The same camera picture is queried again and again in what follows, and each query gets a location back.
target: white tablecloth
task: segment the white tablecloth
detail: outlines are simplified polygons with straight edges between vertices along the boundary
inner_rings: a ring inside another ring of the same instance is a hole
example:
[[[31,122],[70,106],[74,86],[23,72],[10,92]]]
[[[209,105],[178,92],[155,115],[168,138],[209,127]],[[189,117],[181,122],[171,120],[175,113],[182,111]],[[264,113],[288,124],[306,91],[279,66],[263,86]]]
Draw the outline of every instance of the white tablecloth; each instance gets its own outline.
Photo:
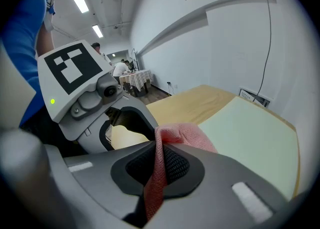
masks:
[[[133,74],[120,76],[119,80],[121,85],[123,85],[123,83],[129,83],[131,86],[135,86],[138,91],[141,91],[141,88],[147,80],[153,82],[153,75],[150,70],[140,70]]]

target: wall outlet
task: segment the wall outlet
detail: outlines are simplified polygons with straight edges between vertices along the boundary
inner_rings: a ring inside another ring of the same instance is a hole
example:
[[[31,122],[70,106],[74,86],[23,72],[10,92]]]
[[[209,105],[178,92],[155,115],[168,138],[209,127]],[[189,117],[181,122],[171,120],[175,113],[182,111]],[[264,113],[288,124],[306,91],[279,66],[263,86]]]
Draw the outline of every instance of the wall outlet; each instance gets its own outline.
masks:
[[[262,107],[265,107],[265,108],[267,108],[269,103],[270,103],[269,100],[267,100],[267,99],[265,99],[265,98],[263,98],[261,96],[257,96],[256,94],[251,93],[248,90],[243,89],[243,88],[240,88],[239,96],[244,98],[244,99],[248,99],[250,101],[254,100],[254,102],[256,104],[258,104],[258,105],[260,105]]]

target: wooden table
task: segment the wooden table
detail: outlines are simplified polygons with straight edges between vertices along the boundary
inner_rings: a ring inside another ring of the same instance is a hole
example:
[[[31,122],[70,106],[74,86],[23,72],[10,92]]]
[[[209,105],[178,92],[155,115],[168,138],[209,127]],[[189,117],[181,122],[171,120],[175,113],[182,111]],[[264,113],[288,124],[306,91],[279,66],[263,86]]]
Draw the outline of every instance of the wooden table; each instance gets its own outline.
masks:
[[[185,92],[164,98],[148,104],[146,107],[154,116],[158,125],[167,123],[195,123],[199,125],[226,106],[236,95],[208,85],[200,85]],[[296,131],[295,127],[274,112],[251,102],[268,113],[272,114],[284,124]],[[136,145],[148,139],[141,134],[128,131],[123,126],[112,128],[111,144],[115,149]],[[299,167],[296,178],[294,195],[297,193],[299,181]]]

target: pink towel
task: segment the pink towel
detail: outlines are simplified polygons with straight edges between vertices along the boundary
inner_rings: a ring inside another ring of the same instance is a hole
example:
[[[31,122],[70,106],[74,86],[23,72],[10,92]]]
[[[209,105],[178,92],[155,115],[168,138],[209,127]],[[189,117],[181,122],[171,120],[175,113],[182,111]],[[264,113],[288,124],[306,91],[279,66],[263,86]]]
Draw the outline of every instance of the pink towel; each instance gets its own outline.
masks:
[[[216,148],[202,130],[193,123],[172,123],[155,128],[155,160],[151,178],[144,188],[144,204],[149,221],[163,202],[163,189],[167,185],[163,143],[179,143],[217,153]]]

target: blue shirt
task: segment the blue shirt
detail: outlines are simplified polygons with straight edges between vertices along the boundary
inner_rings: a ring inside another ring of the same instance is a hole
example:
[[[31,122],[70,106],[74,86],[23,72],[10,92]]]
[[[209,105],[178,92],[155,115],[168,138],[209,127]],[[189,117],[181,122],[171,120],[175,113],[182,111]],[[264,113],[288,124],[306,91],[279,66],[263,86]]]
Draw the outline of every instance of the blue shirt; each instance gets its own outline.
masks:
[[[45,105],[40,90],[35,46],[46,9],[47,0],[21,0],[1,33],[4,48],[12,63],[36,91],[20,125]]]

